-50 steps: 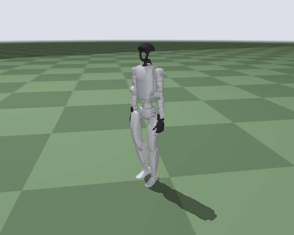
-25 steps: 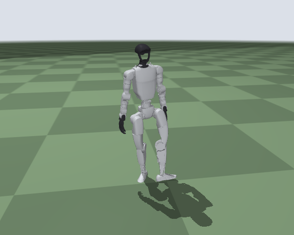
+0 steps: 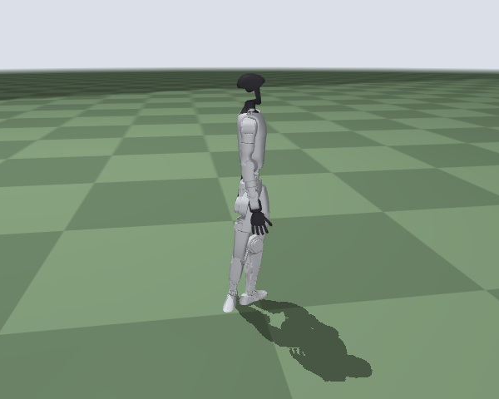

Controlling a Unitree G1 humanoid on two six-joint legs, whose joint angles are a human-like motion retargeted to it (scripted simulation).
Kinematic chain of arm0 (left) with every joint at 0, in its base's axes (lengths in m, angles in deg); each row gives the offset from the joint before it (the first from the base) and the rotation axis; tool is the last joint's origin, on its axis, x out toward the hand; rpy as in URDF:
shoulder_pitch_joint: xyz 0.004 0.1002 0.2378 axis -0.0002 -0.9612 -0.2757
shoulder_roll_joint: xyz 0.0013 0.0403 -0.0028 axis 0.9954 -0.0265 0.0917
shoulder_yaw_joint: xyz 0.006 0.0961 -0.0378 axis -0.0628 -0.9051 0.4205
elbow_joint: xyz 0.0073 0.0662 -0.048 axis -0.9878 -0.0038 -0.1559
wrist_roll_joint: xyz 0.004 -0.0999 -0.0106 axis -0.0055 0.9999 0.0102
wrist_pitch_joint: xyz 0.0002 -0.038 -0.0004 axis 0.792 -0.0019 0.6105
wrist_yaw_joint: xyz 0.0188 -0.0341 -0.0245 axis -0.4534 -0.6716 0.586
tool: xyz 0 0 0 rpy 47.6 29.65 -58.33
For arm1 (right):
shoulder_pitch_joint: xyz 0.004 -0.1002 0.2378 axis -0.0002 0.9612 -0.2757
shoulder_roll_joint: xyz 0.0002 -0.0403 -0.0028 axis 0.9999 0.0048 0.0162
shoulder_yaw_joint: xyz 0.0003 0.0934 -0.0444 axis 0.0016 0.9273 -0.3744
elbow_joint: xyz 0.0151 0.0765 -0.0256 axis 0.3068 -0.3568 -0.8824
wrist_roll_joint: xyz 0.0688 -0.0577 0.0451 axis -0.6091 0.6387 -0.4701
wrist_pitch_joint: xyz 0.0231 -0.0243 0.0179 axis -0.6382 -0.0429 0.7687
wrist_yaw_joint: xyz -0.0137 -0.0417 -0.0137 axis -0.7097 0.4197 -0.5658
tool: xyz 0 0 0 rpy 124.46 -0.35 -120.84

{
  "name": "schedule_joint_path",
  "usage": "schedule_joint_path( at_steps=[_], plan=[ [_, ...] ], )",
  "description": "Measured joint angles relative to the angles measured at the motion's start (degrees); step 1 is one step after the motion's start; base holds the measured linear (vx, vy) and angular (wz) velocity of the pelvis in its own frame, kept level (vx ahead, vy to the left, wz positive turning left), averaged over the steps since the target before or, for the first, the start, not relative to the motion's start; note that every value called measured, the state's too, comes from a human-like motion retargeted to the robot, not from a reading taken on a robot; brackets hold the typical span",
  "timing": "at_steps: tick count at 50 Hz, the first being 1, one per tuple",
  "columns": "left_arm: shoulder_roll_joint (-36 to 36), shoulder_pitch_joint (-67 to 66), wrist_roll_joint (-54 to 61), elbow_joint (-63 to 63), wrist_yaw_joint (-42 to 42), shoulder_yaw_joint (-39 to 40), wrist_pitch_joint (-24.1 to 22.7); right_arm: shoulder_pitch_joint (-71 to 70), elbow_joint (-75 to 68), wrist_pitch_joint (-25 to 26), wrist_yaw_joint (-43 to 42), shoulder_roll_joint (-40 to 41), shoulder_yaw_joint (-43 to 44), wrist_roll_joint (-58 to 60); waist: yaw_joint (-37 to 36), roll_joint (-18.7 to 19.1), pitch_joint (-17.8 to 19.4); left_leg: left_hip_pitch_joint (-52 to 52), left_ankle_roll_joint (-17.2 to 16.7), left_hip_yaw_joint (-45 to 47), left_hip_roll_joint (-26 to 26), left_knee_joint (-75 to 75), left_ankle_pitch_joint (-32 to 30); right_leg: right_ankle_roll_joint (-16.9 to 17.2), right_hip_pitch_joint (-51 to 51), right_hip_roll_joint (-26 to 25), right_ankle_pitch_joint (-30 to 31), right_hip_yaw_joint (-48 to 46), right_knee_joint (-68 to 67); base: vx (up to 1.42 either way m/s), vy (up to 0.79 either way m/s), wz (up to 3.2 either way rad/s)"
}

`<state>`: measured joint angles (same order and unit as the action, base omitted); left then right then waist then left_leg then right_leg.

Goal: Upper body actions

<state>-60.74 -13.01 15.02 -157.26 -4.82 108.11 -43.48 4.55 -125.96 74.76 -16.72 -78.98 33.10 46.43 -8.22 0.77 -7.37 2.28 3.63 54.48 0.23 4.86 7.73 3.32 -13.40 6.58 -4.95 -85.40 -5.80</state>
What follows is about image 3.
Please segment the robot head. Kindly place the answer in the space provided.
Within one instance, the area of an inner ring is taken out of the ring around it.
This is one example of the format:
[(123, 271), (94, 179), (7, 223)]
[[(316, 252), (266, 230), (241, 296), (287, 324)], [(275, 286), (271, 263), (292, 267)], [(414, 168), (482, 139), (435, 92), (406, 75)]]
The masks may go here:
[[(245, 106), (240, 112), (241, 114), (247, 113), (249, 109), (253, 109), (255, 113), (259, 113), (255, 109), (255, 104), (260, 105), (261, 104), (261, 96), (260, 96), (260, 87), (264, 84), (265, 79), (257, 74), (254, 73), (247, 73), (241, 76), (237, 82), (237, 87), (245, 89), (247, 92), (252, 92), (254, 91), (256, 99), (253, 100), (248, 100), (245, 102)], [(250, 111), (249, 111), (250, 113)]]

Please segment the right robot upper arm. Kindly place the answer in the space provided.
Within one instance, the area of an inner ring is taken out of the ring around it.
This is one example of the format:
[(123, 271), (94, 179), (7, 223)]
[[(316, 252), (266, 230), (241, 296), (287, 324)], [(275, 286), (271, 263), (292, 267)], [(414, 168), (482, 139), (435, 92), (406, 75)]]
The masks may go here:
[(258, 163), (253, 160), (255, 137), (258, 124), (255, 118), (245, 117), (240, 124), (241, 134), (241, 168), (245, 161), (249, 160), (254, 164), (254, 172), (258, 169)]

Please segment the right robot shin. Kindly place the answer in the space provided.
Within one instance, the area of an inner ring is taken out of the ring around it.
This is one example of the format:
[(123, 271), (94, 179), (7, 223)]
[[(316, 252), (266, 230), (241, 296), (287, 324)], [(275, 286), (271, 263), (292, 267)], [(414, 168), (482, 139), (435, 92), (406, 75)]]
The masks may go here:
[(233, 291), (234, 296), (236, 293), (237, 289), (237, 284), (240, 281), (241, 274), (243, 272), (243, 267), (244, 263), (241, 261), (239, 258), (234, 258), (233, 259), (233, 254), (230, 262), (230, 274), (229, 274), (229, 279), (230, 279), (230, 292), (229, 295), (231, 295), (231, 292)]

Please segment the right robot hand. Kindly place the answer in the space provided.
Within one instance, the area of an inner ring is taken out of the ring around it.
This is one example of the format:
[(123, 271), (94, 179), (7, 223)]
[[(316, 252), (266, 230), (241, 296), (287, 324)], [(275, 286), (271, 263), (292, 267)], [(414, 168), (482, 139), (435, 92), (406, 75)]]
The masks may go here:
[[(249, 210), (251, 213), (253, 213), (251, 216), (251, 219), (250, 219), (250, 223), (252, 225), (251, 226), (252, 227), (252, 234), (254, 234), (254, 225), (255, 225), (257, 235), (259, 235), (259, 229), (260, 229), (261, 234), (264, 235), (262, 225), (264, 227), (264, 231), (267, 234), (269, 231), (266, 228), (265, 221), (270, 226), (272, 226), (272, 224), (270, 223), (270, 221), (267, 218), (264, 217), (264, 214), (261, 212), (261, 210), (262, 210), (261, 202), (259, 199), (258, 199), (258, 201), (259, 201), (259, 209), (251, 209), (250, 202), (249, 202)], [(258, 226), (259, 226), (259, 228), (258, 228)]]

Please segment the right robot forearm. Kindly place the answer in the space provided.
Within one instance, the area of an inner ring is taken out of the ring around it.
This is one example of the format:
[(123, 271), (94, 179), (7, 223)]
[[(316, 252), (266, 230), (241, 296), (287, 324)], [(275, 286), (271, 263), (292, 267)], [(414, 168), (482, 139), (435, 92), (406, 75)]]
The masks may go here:
[(254, 164), (247, 160), (242, 165), (242, 178), (245, 188), (248, 190), (247, 197), (251, 209), (259, 209), (259, 191), (257, 190), (257, 175), (254, 175)]

